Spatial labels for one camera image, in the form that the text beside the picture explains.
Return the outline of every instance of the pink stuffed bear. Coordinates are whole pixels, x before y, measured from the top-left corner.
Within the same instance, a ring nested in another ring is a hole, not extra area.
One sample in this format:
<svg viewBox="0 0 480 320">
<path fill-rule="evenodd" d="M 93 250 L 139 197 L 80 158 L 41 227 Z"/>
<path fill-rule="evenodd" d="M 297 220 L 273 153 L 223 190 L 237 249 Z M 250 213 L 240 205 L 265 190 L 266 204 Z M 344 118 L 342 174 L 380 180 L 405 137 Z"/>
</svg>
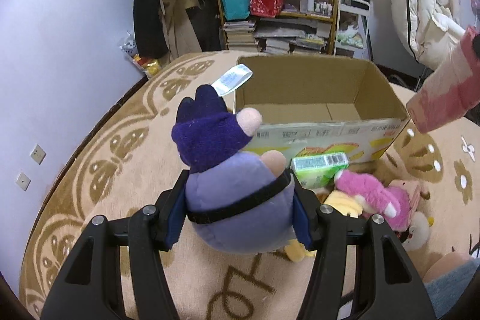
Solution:
<svg viewBox="0 0 480 320">
<path fill-rule="evenodd" d="M 408 228 L 411 220 L 410 198 L 403 188 L 385 188 L 374 176 L 349 170 L 337 172 L 334 182 L 338 190 L 354 198 L 363 207 L 366 217 L 379 213 L 393 230 L 402 232 Z"/>
</svg>

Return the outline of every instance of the wall switch plate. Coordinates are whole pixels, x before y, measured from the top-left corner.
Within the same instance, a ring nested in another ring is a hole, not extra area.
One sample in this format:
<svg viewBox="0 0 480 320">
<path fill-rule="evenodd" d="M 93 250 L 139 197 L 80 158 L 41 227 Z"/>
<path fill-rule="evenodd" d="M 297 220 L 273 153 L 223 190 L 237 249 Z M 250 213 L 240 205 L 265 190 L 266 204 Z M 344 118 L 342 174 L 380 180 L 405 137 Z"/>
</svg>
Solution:
<svg viewBox="0 0 480 320">
<path fill-rule="evenodd" d="M 45 153 L 45 151 L 42 148 L 40 148 L 40 146 L 38 144 L 35 145 L 34 150 L 30 154 L 32 159 L 35 160 L 35 162 L 37 162 L 38 164 L 42 164 L 46 155 L 47 154 Z"/>
<path fill-rule="evenodd" d="M 18 175 L 17 185 L 20 186 L 22 190 L 27 190 L 28 185 L 30 185 L 30 178 L 26 176 L 23 172 Z"/>
</svg>

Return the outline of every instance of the white fabric label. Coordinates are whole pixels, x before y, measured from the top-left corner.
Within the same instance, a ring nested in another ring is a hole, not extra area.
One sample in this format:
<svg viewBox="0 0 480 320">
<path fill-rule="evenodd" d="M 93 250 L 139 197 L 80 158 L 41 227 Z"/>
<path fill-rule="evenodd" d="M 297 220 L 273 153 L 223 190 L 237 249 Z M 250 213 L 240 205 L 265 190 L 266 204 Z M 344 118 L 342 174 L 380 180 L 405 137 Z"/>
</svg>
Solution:
<svg viewBox="0 0 480 320">
<path fill-rule="evenodd" d="M 213 82 L 212 87 L 219 97 L 223 97 L 243 85 L 252 75 L 253 72 L 246 65 L 237 64 Z"/>
</svg>

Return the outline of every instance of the metal screw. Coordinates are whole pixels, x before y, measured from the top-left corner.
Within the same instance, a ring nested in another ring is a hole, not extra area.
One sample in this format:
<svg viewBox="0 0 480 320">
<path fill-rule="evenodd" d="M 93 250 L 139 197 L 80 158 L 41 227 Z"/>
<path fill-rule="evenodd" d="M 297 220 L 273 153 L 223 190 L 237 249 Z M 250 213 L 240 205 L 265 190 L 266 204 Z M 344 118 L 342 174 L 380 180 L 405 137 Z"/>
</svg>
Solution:
<svg viewBox="0 0 480 320">
<path fill-rule="evenodd" d="M 95 226 L 99 226 L 100 224 L 103 224 L 104 221 L 105 221 L 105 217 L 98 215 L 93 217 L 92 224 Z"/>
<path fill-rule="evenodd" d="M 320 211 L 325 214 L 330 214 L 333 212 L 333 208 L 330 205 L 322 204 L 320 205 Z"/>
<path fill-rule="evenodd" d="M 373 217 L 371 218 L 375 224 L 383 224 L 385 219 L 381 214 L 374 214 Z"/>
<path fill-rule="evenodd" d="M 157 211 L 157 208 L 155 205 L 147 205 L 144 206 L 142 209 L 143 214 L 146 214 L 147 216 L 154 214 Z"/>
</svg>

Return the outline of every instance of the black strap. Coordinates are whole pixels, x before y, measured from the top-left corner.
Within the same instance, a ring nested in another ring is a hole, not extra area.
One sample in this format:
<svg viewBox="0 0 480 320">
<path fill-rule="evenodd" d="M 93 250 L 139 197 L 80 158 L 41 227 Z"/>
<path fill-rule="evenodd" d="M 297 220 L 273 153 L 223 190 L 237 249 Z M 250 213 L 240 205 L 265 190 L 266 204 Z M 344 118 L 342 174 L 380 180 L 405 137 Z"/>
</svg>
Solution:
<svg viewBox="0 0 480 320">
<path fill-rule="evenodd" d="M 273 198 L 283 189 L 285 189 L 285 187 L 289 185 L 290 181 L 290 173 L 285 170 L 284 172 L 282 172 L 282 175 L 280 175 L 275 181 L 273 181 L 267 186 L 264 186 L 253 194 L 239 199 L 231 205 L 225 206 L 223 208 L 213 209 L 211 211 L 204 212 L 189 211 L 187 212 L 188 219 L 192 223 L 197 224 L 210 224 L 220 220 L 228 219 L 230 217 L 236 216 L 237 214 L 249 211 L 250 209 L 253 209 L 256 206 L 268 201 L 270 198 Z"/>
</svg>

